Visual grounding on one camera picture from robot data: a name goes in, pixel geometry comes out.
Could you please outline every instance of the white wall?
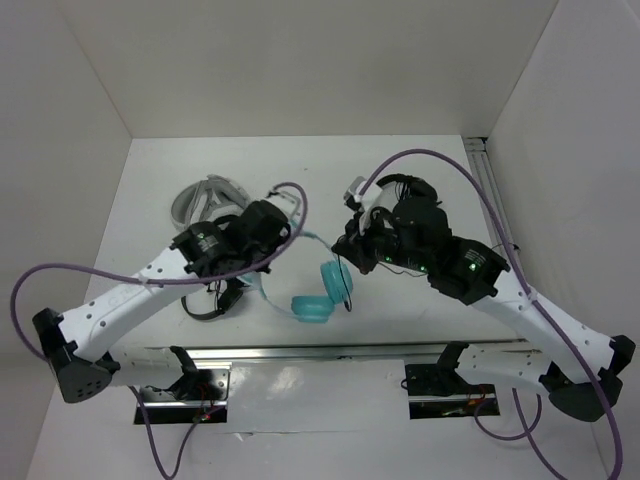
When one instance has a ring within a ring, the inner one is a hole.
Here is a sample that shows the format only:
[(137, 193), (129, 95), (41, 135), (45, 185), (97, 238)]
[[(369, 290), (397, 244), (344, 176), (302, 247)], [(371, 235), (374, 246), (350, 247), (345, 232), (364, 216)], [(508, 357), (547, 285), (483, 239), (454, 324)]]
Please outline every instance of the white wall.
[(556, 0), (58, 0), (134, 137), (487, 135)]
[(35, 357), (17, 362), (0, 355), (0, 362), (5, 365), (0, 369), (0, 464), (3, 478), (21, 480), (29, 471), (55, 381)]
[[(50, 0), (0, 0), (0, 409), (4, 478), (26, 476), (53, 391), (8, 318), (9, 293), (44, 261), (92, 265), (131, 143)], [(82, 300), (89, 278), (43, 274), (19, 298), (31, 316)]]
[[(530, 279), (585, 323), (639, 342), (640, 2), (629, 1), (560, 0), (489, 154)], [(640, 469), (637, 365), (615, 409), (625, 478)], [(596, 436), (610, 466), (605, 422)]]

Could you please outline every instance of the gray headset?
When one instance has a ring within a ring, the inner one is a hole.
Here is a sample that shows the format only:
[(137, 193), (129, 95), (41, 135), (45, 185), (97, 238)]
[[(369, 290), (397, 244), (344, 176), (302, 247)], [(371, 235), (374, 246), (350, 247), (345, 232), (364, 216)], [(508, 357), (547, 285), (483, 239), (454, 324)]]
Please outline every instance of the gray headset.
[(224, 217), (239, 216), (250, 202), (244, 188), (233, 180), (208, 175), (178, 194), (171, 205), (171, 222), (180, 232), (196, 222), (218, 223)]

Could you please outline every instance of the white backdrop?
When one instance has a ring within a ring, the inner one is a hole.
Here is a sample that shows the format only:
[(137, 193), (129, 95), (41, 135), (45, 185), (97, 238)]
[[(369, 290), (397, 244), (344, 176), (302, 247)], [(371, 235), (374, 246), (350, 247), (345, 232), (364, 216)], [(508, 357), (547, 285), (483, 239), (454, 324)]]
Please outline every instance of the white backdrop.
[(134, 138), (488, 135), (556, 0), (58, 0)]

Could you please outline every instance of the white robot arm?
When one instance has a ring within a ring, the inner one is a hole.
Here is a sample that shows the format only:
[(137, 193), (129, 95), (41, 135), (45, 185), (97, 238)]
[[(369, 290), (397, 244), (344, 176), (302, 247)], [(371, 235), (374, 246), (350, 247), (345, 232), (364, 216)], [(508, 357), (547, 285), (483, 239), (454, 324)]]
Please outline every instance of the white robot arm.
[[(167, 390), (181, 398), (206, 382), (208, 373), (198, 371), (181, 347), (112, 347), (162, 308), (204, 288), (207, 278), (264, 263), (289, 240), (290, 224), (300, 222), (300, 215), (301, 199), (271, 192), (224, 230), (212, 222), (191, 225), (134, 275), (138, 283), (118, 285), (61, 314), (50, 309), (38, 313), (33, 323), (64, 400), (81, 402), (109, 385), (124, 384), (170, 385)], [(228, 288), (219, 308), (231, 308), (240, 295), (239, 289)]]
[[(345, 194), (354, 216), (334, 245), (360, 272), (378, 263), (427, 273), (431, 287), (460, 300), (515, 330), (537, 352), (496, 352), (454, 342), (438, 365), (469, 384), (523, 388), (548, 396), (560, 410), (595, 421), (603, 407), (585, 369), (552, 325), (533, 308), (537, 301), (569, 337), (614, 405), (622, 382), (617, 375), (631, 361), (635, 344), (625, 336), (608, 337), (583, 325), (534, 288), (523, 288), (513, 269), (496, 252), (475, 240), (456, 237), (439, 208), (436, 191), (424, 180), (394, 174), (371, 184), (357, 178)], [(397, 203), (383, 206), (383, 190), (394, 184)]]

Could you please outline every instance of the wire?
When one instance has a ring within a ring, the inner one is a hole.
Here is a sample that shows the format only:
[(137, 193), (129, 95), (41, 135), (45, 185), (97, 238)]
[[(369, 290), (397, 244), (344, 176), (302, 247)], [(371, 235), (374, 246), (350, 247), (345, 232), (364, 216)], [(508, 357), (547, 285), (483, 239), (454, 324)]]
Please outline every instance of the wire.
[(425, 275), (427, 275), (426, 273), (411, 273), (411, 272), (407, 272), (407, 271), (403, 271), (403, 272), (396, 272), (395, 270), (393, 270), (390, 266), (385, 265), (384, 263), (380, 263), (380, 266), (386, 268), (387, 270), (389, 270), (391, 273), (394, 273), (396, 275), (409, 275), (410, 277), (413, 278), (419, 278), (419, 277), (424, 277)]
[[(518, 399), (518, 393), (516, 392), (516, 389), (514, 388), (513, 390), (513, 394), (514, 394), (514, 400)], [(540, 395), (536, 395), (537, 399), (538, 399), (538, 409), (536, 410), (536, 416), (533, 419), (533, 422), (531, 423), (531, 426), (528, 426), (526, 421), (523, 425), (524, 427), (524, 431), (522, 433), (519, 433), (518, 435), (513, 435), (510, 437), (507, 436), (503, 436), (503, 435), (498, 435), (497, 433), (493, 433), (492, 431), (488, 430), (487, 427), (485, 427), (484, 425), (482, 425), (482, 423), (480, 422), (480, 412), (482, 411), (483, 408), (487, 407), (490, 403), (495, 402), (494, 398), (490, 398), (488, 400), (485, 400), (484, 402), (482, 402), (480, 405), (478, 405), (476, 407), (476, 409), (473, 412), (473, 419), (476, 422), (476, 425), (478, 425), (478, 428), (480, 428), (480, 430), (482, 430), (484, 433), (486, 433), (487, 435), (489, 435), (491, 438), (494, 438), (496, 440), (501, 440), (503, 442), (513, 442), (515, 440), (520, 440), (524, 437), (527, 436), (527, 433), (531, 433), (535, 430), (535, 428), (538, 426), (538, 423), (540, 423), (540, 419), (542, 418), (542, 397), (540, 397)]]
[(200, 424), (200, 422), (206, 416), (211, 415), (213, 412), (223, 407), (213, 407), (207, 410), (203, 415), (196, 417), (195, 422), (189, 427), (189, 429), (187, 430), (187, 433), (182, 439), (182, 443), (180, 444), (180, 450), (178, 450), (178, 458), (176, 460), (176, 466), (173, 470), (173, 473), (169, 475), (164, 469), (164, 467), (162, 466), (162, 462), (160, 461), (160, 457), (158, 456), (158, 449), (156, 448), (156, 442), (153, 438), (153, 431), (151, 430), (151, 421), (149, 420), (149, 412), (147, 411), (147, 408), (144, 406), (144, 400), (142, 400), (142, 396), (135, 389), (135, 387), (129, 386), (127, 388), (131, 390), (131, 393), (133, 393), (133, 396), (136, 397), (136, 401), (138, 402), (138, 406), (140, 407), (140, 413), (142, 413), (142, 420), (144, 421), (144, 426), (147, 430), (147, 438), (149, 439), (149, 448), (151, 448), (151, 455), (153, 455), (153, 461), (155, 462), (156, 467), (158, 467), (158, 471), (160, 472), (160, 475), (162, 475), (162, 478), (164, 478), (165, 480), (173, 480), (174, 478), (176, 478), (176, 475), (178, 474), (178, 470), (180, 469), (180, 462), (182, 461), (182, 454), (184, 453), (184, 447), (187, 445), (187, 440), (189, 440), (189, 437), (191, 436), (195, 428)]
[(538, 447), (538, 444), (533, 439), (533, 436), (531, 435), (531, 431), (533, 429), (528, 429), (527, 428), (527, 420), (524, 418), (524, 413), (522, 412), (522, 405), (520, 404), (520, 401), (518, 400), (518, 392), (516, 392), (515, 389), (513, 390), (513, 399), (515, 400), (515, 403), (516, 403), (516, 411), (518, 412), (518, 417), (520, 418), (520, 423), (524, 427), (524, 435), (527, 437), (527, 440), (529, 441), (529, 445), (531, 445), (531, 448), (535, 452), (536, 456), (542, 462), (542, 464), (545, 467), (547, 467), (547, 470), (549, 470), (553, 474), (554, 477), (556, 477), (558, 480), (567, 480), (566, 477), (564, 477), (562, 474), (560, 474), (560, 472), (558, 472), (555, 468), (553, 468), (553, 465), (551, 465), (549, 463), (549, 461), (545, 458), (545, 456), (540, 451), (540, 447)]
[(340, 277), (342, 277), (342, 283), (344, 283), (344, 288), (347, 291), (347, 295), (349, 297), (349, 303), (344, 302), (344, 308), (347, 309), (347, 312), (351, 312), (351, 310), (353, 310), (351, 292), (349, 291), (349, 287), (347, 286), (347, 281), (344, 279), (344, 273), (342, 273), (342, 260), (340, 259), (340, 255), (336, 255), (336, 257), (338, 257), (338, 270), (340, 270)]
[[(487, 209), (487, 212), (489, 213), (489, 216), (491, 217), (491, 221), (493, 222), (493, 225), (494, 225), (494, 227), (496, 229), (496, 232), (498, 233), (498, 237), (500, 237), (500, 241), (502, 242), (502, 244), (503, 245), (509, 245), (509, 239), (507, 238), (507, 234), (506, 234), (506, 232), (505, 232), (505, 230), (504, 230), (504, 228), (502, 226), (502, 222), (500, 221), (500, 218), (498, 217), (498, 214), (497, 214), (496, 210), (493, 208), (493, 205), (489, 201), (489, 198), (487, 197), (487, 194), (484, 192), (484, 190), (482, 189), (480, 184), (458, 162), (456, 162), (452, 158), (450, 158), (450, 157), (448, 157), (448, 156), (446, 156), (446, 155), (444, 155), (444, 154), (442, 154), (440, 152), (436, 152), (434, 150), (429, 150), (429, 149), (425, 149), (425, 148), (414, 148), (414, 149), (410, 149), (410, 150), (404, 150), (402, 152), (396, 153), (395, 155), (392, 155), (391, 157), (386, 159), (384, 162), (382, 162), (382, 164), (380, 164), (380, 166), (371, 174), (369, 179), (365, 182), (364, 186), (358, 192), (358, 195), (363, 195), (369, 189), (369, 187), (375, 181), (375, 179), (378, 177), (378, 175), (380, 175), (380, 173), (385, 168), (387, 168), (389, 165), (391, 165), (393, 162), (395, 162), (396, 160), (398, 160), (398, 159), (400, 159), (402, 157), (406, 157), (408, 155), (414, 155), (414, 154), (429, 155), (429, 156), (432, 156), (432, 157), (436, 157), (436, 158), (448, 163), (449, 165), (451, 165), (456, 170), (458, 170), (458, 172), (460, 172), (471, 183), (473, 188), (476, 190), (476, 192), (480, 196), (480, 199), (482, 200), (482, 203), (484, 203), (484, 205), (485, 205), (485, 207)], [(525, 295), (530, 296), (531, 287), (529, 287), (529, 284), (527, 283), (527, 280), (524, 277), (524, 272), (522, 271), (522, 269), (518, 265), (518, 262), (517, 262), (516, 256), (515, 256), (515, 250), (513, 248), (505, 248), (505, 253), (507, 254), (507, 257), (509, 259), (509, 263), (511, 264), (511, 268), (513, 268), (513, 272), (516, 275), (516, 277), (518, 278), (518, 281), (520, 282), (520, 285), (521, 285)], [(560, 325), (558, 325), (558, 322), (555, 321), (555, 319), (551, 316), (551, 314), (547, 311), (547, 309), (544, 308), (544, 306), (538, 300), (532, 300), (531, 304), (536, 308), (536, 310), (538, 310), (540, 315), (542, 315), (542, 317), (547, 321), (547, 323), (549, 323), (549, 325), (551, 325), (551, 328), (553, 328), (553, 330), (558, 334), (558, 336), (562, 339), (562, 341), (565, 343), (565, 345), (567, 345), (569, 350), (571, 350), (571, 353), (578, 360), (578, 363), (584, 369), (585, 374), (587, 375), (587, 377), (589, 378), (589, 381), (593, 385), (593, 388), (594, 388), (594, 391), (596, 393), (596, 396), (598, 397), (598, 400), (600, 401), (600, 404), (602, 405), (602, 407), (604, 409), (604, 413), (605, 413), (605, 415), (607, 417), (607, 421), (609, 422), (609, 426), (611, 428), (611, 435), (613, 436), (613, 443), (614, 443), (614, 450), (615, 450), (615, 462), (614, 462), (614, 465), (613, 465), (613, 469), (611, 471), (611, 475), (609, 476), (609, 479), (610, 480), (615, 480), (620, 476), (620, 472), (622, 471), (622, 463), (623, 463), (622, 438), (620, 436), (620, 430), (618, 428), (618, 424), (616, 422), (615, 415), (613, 414), (613, 411), (611, 410), (611, 405), (609, 404), (609, 401), (607, 400), (607, 396), (604, 393), (604, 390), (602, 389), (602, 387), (600, 386), (600, 383), (598, 382), (598, 379), (597, 379), (595, 373), (593, 373), (593, 371), (591, 370), (591, 367), (589, 366), (589, 364), (587, 363), (585, 358), (582, 356), (582, 354), (580, 353), (578, 348), (573, 344), (573, 342), (571, 341), (569, 336), (564, 332), (564, 330), (562, 330)], [(520, 401), (517, 398), (517, 395), (514, 396), (514, 400), (516, 402), (516, 408), (519, 409)], [(535, 444), (533, 438), (530, 435), (527, 438), (529, 439), (529, 442), (533, 446)], [(536, 452), (536, 455), (538, 455), (538, 458), (540, 458), (542, 463), (551, 471), (551, 473), (556, 475), (557, 472), (555, 470), (552, 470), (551, 468), (549, 468), (550, 467), (549, 462), (546, 459), (543, 460), (544, 457), (542, 456), (542, 453), (540, 452), (540, 450), (537, 448), (537, 445), (534, 448), (534, 452)]]
[[(245, 273), (250, 273), (255, 270), (260, 270), (261, 268), (264, 268), (267, 265), (269, 265), (276, 258), (282, 255), (282, 253), (291, 246), (293, 241), (296, 238), (298, 238), (307, 220), (307, 213), (309, 210), (309, 202), (307, 199), (307, 194), (300, 185), (294, 182), (282, 182), (282, 183), (279, 183), (278, 185), (275, 185), (272, 188), (272, 190), (277, 190), (282, 187), (291, 187), (298, 191), (298, 193), (300, 194), (300, 198), (302, 199), (302, 212), (300, 214), (300, 221), (297, 223), (296, 228), (291, 233), (289, 238), (282, 244), (282, 246), (278, 250), (273, 252), (271, 255), (269, 255), (265, 259), (255, 264), (249, 265), (248, 267), (238, 270), (237, 272), (225, 273), (224, 275), (216, 275), (213, 277), (203, 277), (203, 278), (193, 278), (193, 279), (172, 279), (172, 278), (147, 279), (145, 280), (145, 282), (149, 285), (161, 285), (161, 286), (199, 285), (199, 284), (218, 282), (220, 280), (227, 280), (229, 278), (238, 277), (240, 275), (244, 275)], [(85, 267), (82, 265), (75, 265), (72, 263), (43, 263), (40, 265), (36, 265), (35, 267), (32, 267), (26, 272), (24, 272), (20, 276), (20, 278), (18, 278), (18, 280), (16, 281), (15, 285), (13, 286), (13, 290), (11, 290), (11, 297), (9, 300), (11, 322), (13, 323), (13, 328), (16, 331), (18, 338), (20, 338), (20, 341), (24, 344), (24, 346), (27, 347), (27, 349), (31, 353), (33, 353), (36, 357), (38, 357), (40, 360), (43, 360), (43, 361), (46, 361), (45, 356), (29, 341), (24, 331), (22, 330), (22, 327), (20, 326), (20, 322), (18, 321), (18, 312), (17, 312), (16, 305), (17, 305), (17, 299), (18, 299), (18, 292), (20, 291), (20, 288), (22, 287), (24, 282), (26, 282), (27, 279), (34, 273), (40, 272), (42, 270), (51, 270), (51, 269), (71, 270), (74, 272), (88, 273), (90, 275), (97, 275), (99, 277), (108, 278), (110, 280), (115, 280), (117, 282), (129, 283), (134, 285), (140, 285), (143, 283), (142, 280), (140, 280), (139, 278), (127, 277), (125, 275), (118, 275), (118, 274), (107, 272), (104, 270), (99, 270), (97, 268)]]

